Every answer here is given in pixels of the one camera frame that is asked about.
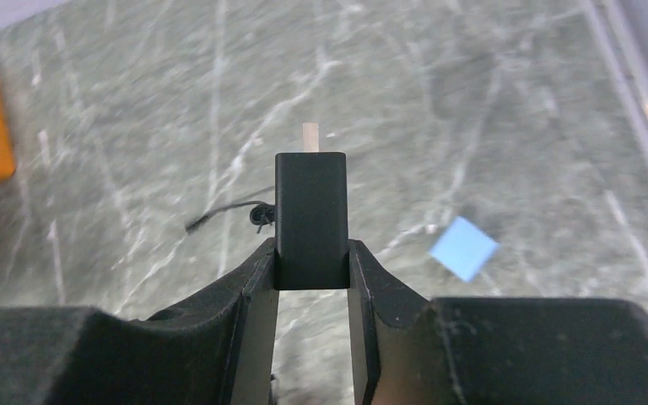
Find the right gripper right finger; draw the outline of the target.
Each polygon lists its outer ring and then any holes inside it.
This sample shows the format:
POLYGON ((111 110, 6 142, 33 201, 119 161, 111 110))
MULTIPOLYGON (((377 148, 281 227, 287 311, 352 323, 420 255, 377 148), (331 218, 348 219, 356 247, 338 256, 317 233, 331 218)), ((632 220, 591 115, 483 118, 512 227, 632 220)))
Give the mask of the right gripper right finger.
POLYGON ((349 243, 358 404, 648 404, 648 313, 617 299, 425 299, 349 243))

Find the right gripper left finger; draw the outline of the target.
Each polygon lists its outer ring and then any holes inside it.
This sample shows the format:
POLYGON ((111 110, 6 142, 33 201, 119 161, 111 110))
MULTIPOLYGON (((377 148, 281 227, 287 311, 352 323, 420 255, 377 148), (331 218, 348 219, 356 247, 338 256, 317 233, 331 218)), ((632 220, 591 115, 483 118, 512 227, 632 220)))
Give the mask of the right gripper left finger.
POLYGON ((274 242, 150 318, 0 307, 0 404, 271 404, 274 242))

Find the black plug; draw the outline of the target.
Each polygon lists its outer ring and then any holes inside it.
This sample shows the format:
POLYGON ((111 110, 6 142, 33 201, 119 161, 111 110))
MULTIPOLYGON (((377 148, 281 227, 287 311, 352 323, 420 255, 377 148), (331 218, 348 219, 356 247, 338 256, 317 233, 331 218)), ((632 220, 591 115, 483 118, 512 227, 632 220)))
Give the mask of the black plug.
POLYGON ((348 194, 346 156, 322 152, 319 126, 302 126, 303 149, 275 157, 275 202, 232 202, 185 227, 192 233, 212 217, 250 206, 258 228, 275 225, 274 287, 280 291, 346 289, 348 194))

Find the blue usb charger plug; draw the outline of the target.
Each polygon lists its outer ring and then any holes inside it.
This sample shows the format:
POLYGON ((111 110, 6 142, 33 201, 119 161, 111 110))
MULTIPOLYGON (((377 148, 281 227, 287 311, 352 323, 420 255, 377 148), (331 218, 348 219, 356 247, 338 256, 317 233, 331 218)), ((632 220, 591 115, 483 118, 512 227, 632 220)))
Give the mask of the blue usb charger plug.
POLYGON ((456 217, 429 254, 461 281, 471 282, 498 250, 499 243, 463 217, 456 217))

